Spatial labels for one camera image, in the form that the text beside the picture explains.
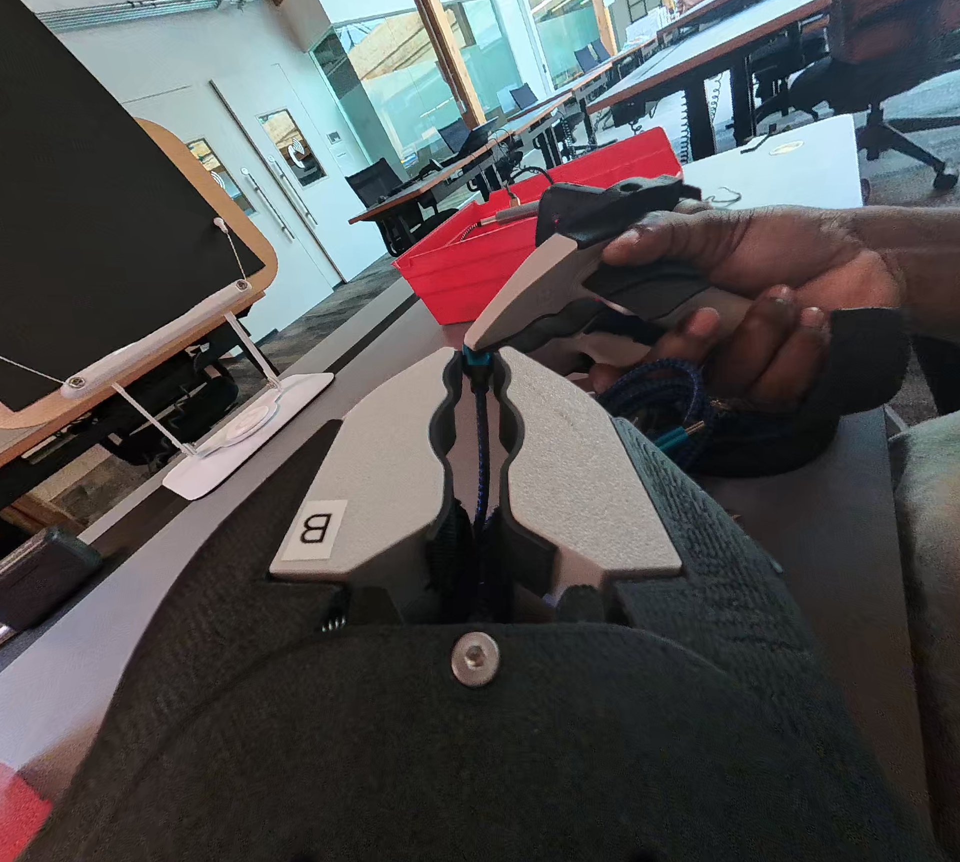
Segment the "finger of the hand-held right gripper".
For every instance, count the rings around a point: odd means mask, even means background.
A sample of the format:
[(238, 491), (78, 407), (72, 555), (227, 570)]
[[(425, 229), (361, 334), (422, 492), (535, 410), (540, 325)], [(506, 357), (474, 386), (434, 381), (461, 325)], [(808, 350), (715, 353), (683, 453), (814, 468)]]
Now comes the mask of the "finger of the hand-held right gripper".
[(515, 349), (530, 356), (550, 350), (565, 357), (588, 357), (576, 339), (609, 312), (609, 307), (563, 307), (538, 316), (515, 334)]
[(554, 234), (510, 276), (466, 331), (464, 345), (486, 352), (508, 342), (534, 322), (558, 315), (569, 304), (591, 300), (584, 281), (602, 260), (602, 244), (582, 246)]

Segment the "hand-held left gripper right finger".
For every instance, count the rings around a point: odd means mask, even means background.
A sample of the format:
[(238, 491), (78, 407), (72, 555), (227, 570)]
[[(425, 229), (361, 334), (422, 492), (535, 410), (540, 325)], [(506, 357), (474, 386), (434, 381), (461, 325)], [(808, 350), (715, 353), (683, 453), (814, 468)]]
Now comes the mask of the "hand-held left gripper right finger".
[(591, 592), (599, 617), (631, 585), (683, 580), (682, 551), (615, 420), (592, 396), (511, 347), (490, 358), (505, 458), (480, 535), (480, 612), (534, 621)]

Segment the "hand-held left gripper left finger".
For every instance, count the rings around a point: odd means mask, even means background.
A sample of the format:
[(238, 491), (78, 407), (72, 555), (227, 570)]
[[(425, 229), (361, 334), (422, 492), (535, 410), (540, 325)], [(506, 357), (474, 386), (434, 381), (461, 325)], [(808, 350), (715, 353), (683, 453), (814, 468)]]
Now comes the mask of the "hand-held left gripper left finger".
[(461, 352), (442, 347), (352, 407), (270, 576), (382, 590), (414, 624), (455, 620), (474, 546), (449, 461), (462, 386)]

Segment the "person's right hand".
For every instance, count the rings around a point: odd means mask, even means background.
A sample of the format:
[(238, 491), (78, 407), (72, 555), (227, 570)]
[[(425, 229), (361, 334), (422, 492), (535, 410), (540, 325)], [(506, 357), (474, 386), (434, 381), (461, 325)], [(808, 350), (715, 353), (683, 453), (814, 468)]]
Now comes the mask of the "person's right hand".
[(678, 260), (749, 300), (726, 339), (719, 313), (702, 307), (642, 361), (697, 365), (714, 397), (781, 411), (799, 404), (821, 376), (834, 311), (898, 308), (905, 300), (902, 279), (858, 236), (854, 220), (854, 212), (790, 206), (657, 212), (612, 240), (602, 261), (641, 267)]

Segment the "white stand with clear legs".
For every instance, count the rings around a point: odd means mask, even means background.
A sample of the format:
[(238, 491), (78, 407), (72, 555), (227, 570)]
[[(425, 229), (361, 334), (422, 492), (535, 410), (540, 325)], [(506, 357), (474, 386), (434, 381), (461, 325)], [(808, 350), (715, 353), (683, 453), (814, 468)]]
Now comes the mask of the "white stand with clear legs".
[[(223, 218), (215, 217), (212, 223), (225, 236), (236, 259), (240, 277), (210, 293), (184, 314), (66, 377), (52, 375), (2, 356), (4, 364), (54, 382), (59, 395), (66, 400), (87, 398), (104, 388), (112, 388), (185, 455), (185, 459), (164, 477), (163, 486), (188, 501), (198, 500), (224, 483), (286, 424), (292, 422), (310, 402), (329, 388), (335, 379), (335, 373), (331, 371), (294, 374), (282, 378), (270, 367), (267, 358), (234, 313), (235, 306), (250, 302), (254, 294), (253, 284), (234, 243), (234, 235)], [(120, 379), (128, 375), (148, 355), (159, 353), (162, 348), (169, 347), (181, 336), (199, 329), (203, 323), (213, 318), (223, 319), (234, 330), (246, 353), (263, 371), (269, 389), (219, 430), (210, 434), (205, 441), (195, 444), (175, 436), (156, 416), (134, 399), (121, 385)]]

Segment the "black office chair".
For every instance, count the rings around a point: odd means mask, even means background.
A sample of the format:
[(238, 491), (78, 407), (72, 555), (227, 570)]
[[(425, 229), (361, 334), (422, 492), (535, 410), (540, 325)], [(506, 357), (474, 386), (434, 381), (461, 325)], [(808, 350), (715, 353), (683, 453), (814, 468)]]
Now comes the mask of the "black office chair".
[[(406, 186), (385, 158), (347, 176), (345, 181), (366, 209), (385, 205)], [(457, 210), (440, 209), (432, 192), (426, 192), (393, 208), (379, 210), (369, 220), (376, 225), (388, 255), (399, 258)]]
[(958, 171), (908, 135), (957, 128), (957, 116), (887, 120), (887, 100), (958, 70), (959, 0), (831, 0), (828, 55), (789, 85), (791, 107), (818, 118), (866, 112), (856, 131), (869, 161), (894, 151), (929, 167), (936, 191), (951, 191)]
[(152, 472), (179, 453), (177, 443), (196, 444), (231, 411), (239, 389), (219, 361), (177, 353), (126, 387), (168, 431), (156, 428), (129, 401), (115, 394), (97, 407), (93, 432), (107, 452)]

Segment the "long grey desk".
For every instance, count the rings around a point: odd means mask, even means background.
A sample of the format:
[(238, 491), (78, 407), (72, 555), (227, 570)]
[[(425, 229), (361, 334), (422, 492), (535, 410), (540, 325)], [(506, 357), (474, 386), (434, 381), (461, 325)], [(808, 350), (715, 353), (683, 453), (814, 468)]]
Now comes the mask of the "long grey desk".
[(734, 140), (749, 141), (757, 128), (750, 57), (779, 35), (798, 36), (801, 25), (830, 9), (832, 0), (762, 0), (652, 55), (587, 107), (588, 114), (625, 115), (642, 104), (681, 92), (689, 130), (689, 155), (716, 153), (708, 79), (727, 72)]

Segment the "white door with window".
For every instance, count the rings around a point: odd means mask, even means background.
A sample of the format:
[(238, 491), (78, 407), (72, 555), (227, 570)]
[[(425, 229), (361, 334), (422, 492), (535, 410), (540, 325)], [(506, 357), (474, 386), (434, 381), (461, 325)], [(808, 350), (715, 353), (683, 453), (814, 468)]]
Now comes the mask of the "white door with window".
[(342, 251), (322, 233), (318, 190), (332, 181), (330, 157), (306, 103), (281, 64), (217, 74), (209, 86), (262, 165), (294, 236), (332, 287), (347, 280)]

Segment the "dark grey small box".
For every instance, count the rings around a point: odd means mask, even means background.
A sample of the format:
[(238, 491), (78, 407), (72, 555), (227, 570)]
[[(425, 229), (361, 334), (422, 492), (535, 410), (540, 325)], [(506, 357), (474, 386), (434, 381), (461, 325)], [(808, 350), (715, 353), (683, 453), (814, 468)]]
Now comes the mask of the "dark grey small box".
[(54, 615), (103, 566), (101, 554), (63, 525), (29, 537), (1, 559), (2, 635)]

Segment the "black panel with wooden frame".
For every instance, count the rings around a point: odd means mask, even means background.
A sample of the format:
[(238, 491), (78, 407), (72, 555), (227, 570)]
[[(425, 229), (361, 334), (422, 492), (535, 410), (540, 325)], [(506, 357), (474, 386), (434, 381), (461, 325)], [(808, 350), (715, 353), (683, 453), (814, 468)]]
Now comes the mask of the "black panel with wooden frame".
[(2, 429), (70, 420), (240, 313), (279, 260), (170, 131), (1, 0)]

